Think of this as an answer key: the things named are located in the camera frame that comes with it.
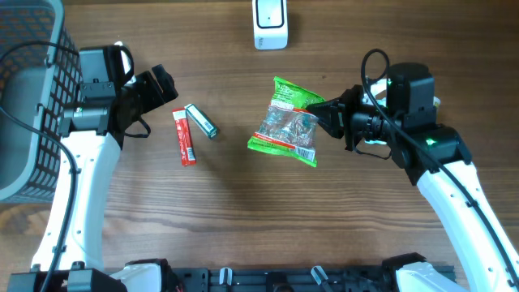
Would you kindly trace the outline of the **green snack packet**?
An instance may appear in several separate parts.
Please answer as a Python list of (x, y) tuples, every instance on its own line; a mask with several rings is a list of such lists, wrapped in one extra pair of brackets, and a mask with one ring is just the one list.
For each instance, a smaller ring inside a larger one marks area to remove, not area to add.
[(274, 84), (275, 92), (266, 117), (248, 140), (247, 147), (270, 155), (292, 157), (316, 167), (319, 119), (307, 107), (323, 102), (324, 98), (278, 76)]

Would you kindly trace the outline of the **green white small box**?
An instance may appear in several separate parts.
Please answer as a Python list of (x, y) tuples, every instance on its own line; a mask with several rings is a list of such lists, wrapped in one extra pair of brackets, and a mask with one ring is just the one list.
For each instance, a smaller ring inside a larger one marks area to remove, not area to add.
[(196, 105), (188, 104), (185, 106), (185, 110), (187, 115), (209, 139), (213, 139), (217, 136), (218, 130), (216, 125)]

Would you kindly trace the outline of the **red snack packet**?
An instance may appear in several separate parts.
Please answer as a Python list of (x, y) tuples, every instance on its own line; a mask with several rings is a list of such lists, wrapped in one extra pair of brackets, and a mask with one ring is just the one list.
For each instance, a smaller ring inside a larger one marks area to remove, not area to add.
[(178, 144), (181, 154), (182, 166), (189, 166), (196, 164), (196, 158), (191, 140), (191, 131), (189, 122), (187, 120), (186, 110), (177, 108), (172, 110), (172, 115), (175, 121), (175, 127), (178, 135)]

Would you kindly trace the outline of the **cup noodles container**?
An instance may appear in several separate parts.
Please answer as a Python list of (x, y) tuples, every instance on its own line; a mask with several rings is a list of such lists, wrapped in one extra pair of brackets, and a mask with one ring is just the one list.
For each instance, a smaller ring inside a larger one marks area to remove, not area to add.
[(434, 97), (433, 104), (434, 104), (435, 107), (439, 107), (440, 104), (441, 104), (441, 100), (438, 97)]

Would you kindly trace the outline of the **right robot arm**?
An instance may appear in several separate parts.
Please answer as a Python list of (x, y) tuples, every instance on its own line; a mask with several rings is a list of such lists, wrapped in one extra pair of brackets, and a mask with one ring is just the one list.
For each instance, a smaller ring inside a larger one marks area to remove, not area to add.
[(452, 127), (436, 121), (435, 80), (427, 66), (403, 62), (386, 68), (386, 104), (371, 89), (374, 79), (345, 90), (307, 111), (345, 148), (360, 140), (385, 142), (393, 162), (433, 207), (472, 290), (518, 288), (518, 254), (494, 214), (478, 179), (470, 150)]

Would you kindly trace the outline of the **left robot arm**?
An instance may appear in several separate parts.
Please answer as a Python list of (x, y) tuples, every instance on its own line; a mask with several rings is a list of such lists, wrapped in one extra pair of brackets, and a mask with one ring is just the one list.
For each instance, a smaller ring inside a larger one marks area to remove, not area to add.
[(139, 75), (121, 44), (73, 50), (49, 43), (64, 65), (7, 73), (1, 90), (1, 199), (50, 201), (45, 235), (10, 291), (173, 291), (167, 260), (134, 260), (107, 273), (102, 226), (128, 128), (176, 98), (162, 66)]

